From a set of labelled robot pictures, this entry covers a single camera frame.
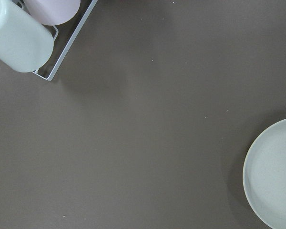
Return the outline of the mint green cup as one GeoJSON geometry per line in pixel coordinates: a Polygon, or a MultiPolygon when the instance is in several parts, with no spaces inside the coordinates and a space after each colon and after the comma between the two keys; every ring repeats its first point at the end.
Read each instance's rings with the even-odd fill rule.
{"type": "Polygon", "coordinates": [[[52,34],[10,0],[0,0],[0,60],[21,73],[35,71],[51,57],[52,34]]]}

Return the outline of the beige round plate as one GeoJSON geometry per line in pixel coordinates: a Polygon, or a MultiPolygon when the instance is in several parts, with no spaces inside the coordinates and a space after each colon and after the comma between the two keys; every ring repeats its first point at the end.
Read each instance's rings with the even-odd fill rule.
{"type": "Polygon", "coordinates": [[[253,212],[272,229],[286,229],[286,119],[265,129],[251,144],[243,187],[253,212]]]}

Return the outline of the pink cup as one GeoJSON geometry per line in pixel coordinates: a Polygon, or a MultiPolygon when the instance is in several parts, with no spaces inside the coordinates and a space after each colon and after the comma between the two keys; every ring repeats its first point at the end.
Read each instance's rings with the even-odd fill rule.
{"type": "Polygon", "coordinates": [[[80,8],[80,0],[24,0],[30,15],[43,25],[60,25],[71,20],[80,8]]]}

